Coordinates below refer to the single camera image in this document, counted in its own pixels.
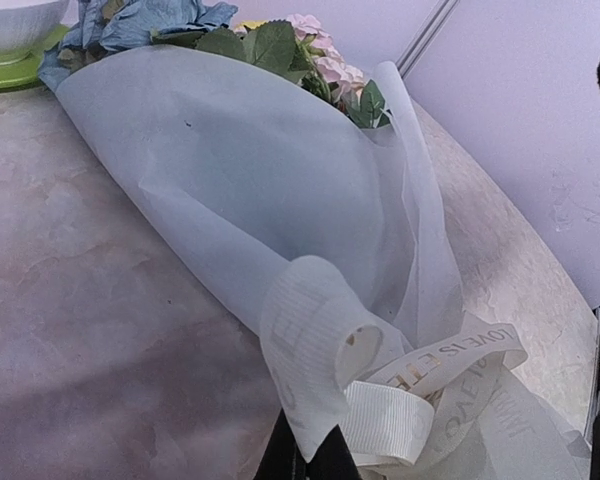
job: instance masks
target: flower bouquet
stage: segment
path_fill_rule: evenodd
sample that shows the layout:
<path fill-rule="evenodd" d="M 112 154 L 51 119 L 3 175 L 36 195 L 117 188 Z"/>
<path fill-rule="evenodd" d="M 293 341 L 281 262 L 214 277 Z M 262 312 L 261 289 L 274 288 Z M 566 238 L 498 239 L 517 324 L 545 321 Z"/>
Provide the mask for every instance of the flower bouquet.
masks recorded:
<path fill-rule="evenodd" d="M 507 370 L 525 359 L 513 327 L 463 313 L 395 66 L 367 77 L 314 17 L 230 28 L 236 10 L 80 0 L 39 74 L 162 238 L 260 337 L 302 456 L 339 425 L 377 478 L 514 478 L 510 459 L 529 448 L 546 454 L 541 474 L 580 478 Z"/>

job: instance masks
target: lavender wall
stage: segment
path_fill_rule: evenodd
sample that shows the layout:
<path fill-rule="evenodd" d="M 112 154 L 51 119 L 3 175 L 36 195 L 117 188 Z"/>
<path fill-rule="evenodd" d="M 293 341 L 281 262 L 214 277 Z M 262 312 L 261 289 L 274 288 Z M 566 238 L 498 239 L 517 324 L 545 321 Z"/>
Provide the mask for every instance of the lavender wall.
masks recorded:
<path fill-rule="evenodd" d="M 600 0 L 461 0 L 412 95 L 600 305 Z"/>

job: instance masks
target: green leaf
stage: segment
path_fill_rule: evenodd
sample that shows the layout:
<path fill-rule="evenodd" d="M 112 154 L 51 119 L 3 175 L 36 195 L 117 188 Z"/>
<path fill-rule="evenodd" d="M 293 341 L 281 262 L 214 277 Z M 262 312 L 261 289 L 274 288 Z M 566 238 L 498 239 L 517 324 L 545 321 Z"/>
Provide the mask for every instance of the green leaf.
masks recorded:
<path fill-rule="evenodd" d="M 308 60 L 308 54 L 302 44 L 296 44 L 296 50 L 289 66 L 289 71 L 282 74 L 290 82 L 299 85 L 310 71 L 314 69 L 313 64 Z"/>
<path fill-rule="evenodd" d="M 113 16 L 122 10 L 126 1 L 125 0 L 109 0 L 102 7 L 102 18 L 105 22 L 109 22 Z"/>
<path fill-rule="evenodd" d="M 233 58 L 242 62 L 246 61 L 244 46 L 240 37 L 228 28 L 218 28 L 207 33 L 198 40 L 196 50 L 215 53 L 223 57 Z"/>
<path fill-rule="evenodd" d="M 372 128 L 372 119 L 360 110 L 360 101 L 355 92 L 347 92 L 340 99 L 349 118 L 358 128 Z"/>
<path fill-rule="evenodd" d="M 315 71 L 309 72 L 306 77 L 302 79 L 302 88 L 309 93 L 312 93 L 318 98 L 321 98 L 325 102 L 333 105 L 331 101 L 331 91 L 329 85 L 324 81 L 322 76 Z"/>
<path fill-rule="evenodd" d="M 299 71 L 311 69 L 313 69 L 311 56 L 301 43 L 296 43 L 296 48 L 293 52 L 293 59 L 291 60 L 291 65 L 289 65 L 289 70 Z"/>
<path fill-rule="evenodd" d="M 370 80 L 362 90 L 360 97 L 360 111 L 369 119 L 369 124 L 373 126 L 376 119 L 380 118 L 384 111 L 384 97 L 376 82 Z"/>
<path fill-rule="evenodd" d="M 250 31 L 243 40 L 247 62 L 284 76 L 296 52 L 296 36 L 291 23 L 277 20 Z"/>
<path fill-rule="evenodd" d="M 192 31 L 166 34 L 152 34 L 151 42 L 154 45 L 176 45 L 178 47 L 195 48 L 196 42 L 200 40 L 206 32 Z"/>
<path fill-rule="evenodd" d="M 378 125 L 376 125 L 376 128 L 384 127 L 385 125 L 389 125 L 390 123 L 391 121 L 389 120 L 389 117 L 383 113 L 380 117 L 380 120 L 378 120 Z"/>
<path fill-rule="evenodd" d="M 284 78 L 286 78 L 287 80 L 289 80 L 291 83 L 295 83 L 296 85 L 299 85 L 300 82 L 302 81 L 302 79 L 304 79 L 304 77 L 306 77 L 309 74 L 309 70 L 295 70 L 295 71 L 288 71 L 287 73 L 283 74 L 282 76 Z"/>

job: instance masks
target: white bowl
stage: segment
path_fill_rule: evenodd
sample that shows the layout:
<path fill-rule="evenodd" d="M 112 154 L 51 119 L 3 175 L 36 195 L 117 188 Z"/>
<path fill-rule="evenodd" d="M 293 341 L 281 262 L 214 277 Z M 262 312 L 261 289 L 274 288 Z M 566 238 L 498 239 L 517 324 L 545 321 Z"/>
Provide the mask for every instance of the white bowl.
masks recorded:
<path fill-rule="evenodd" d="M 60 23 L 69 0 L 0 0 L 0 65 L 29 55 Z"/>

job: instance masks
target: yellow flower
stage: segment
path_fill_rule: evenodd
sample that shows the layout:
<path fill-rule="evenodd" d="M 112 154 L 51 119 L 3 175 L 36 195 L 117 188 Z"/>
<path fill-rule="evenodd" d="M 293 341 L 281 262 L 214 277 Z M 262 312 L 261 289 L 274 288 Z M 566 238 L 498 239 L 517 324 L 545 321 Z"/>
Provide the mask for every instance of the yellow flower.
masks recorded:
<path fill-rule="evenodd" d="M 259 21 L 248 21 L 248 22 L 242 22 L 239 25 L 236 25 L 235 27 L 233 27 L 234 30 L 238 31 L 238 30 L 255 30 L 256 28 L 258 28 L 260 25 L 264 25 L 265 23 L 267 23 L 267 20 L 259 20 Z"/>

